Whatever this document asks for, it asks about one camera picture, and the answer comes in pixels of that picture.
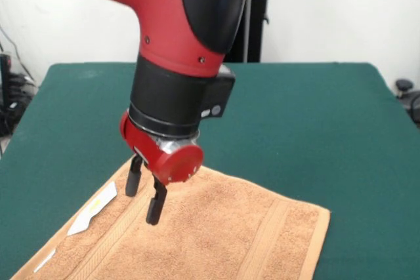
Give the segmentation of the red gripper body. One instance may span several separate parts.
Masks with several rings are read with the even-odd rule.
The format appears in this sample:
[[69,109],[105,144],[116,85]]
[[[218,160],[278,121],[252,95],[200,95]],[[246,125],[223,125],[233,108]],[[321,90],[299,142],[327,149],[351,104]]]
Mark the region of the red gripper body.
[[193,139],[155,139],[137,128],[127,112],[123,114],[119,128],[127,145],[143,158],[162,184],[187,181],[203,163],[203,150]]

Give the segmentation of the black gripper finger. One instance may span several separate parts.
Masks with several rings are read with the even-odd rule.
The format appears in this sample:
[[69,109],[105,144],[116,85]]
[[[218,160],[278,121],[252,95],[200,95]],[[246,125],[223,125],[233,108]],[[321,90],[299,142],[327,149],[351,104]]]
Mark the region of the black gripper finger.
[[142,157],[139,155],[131,159],[131,166],[129,169],[127,182],[125,186],[125,195],[127,197],[134,197],[138,191],[138,185],[141,178]]
[[153,178],[155,195],[150,200],[148,213],[146,216],[146,223],[155,226],[159,223],[159,219],[161,217],[161,212],[167,197],[167,188],[162,182],[159,181],[155,174],[153,174]]

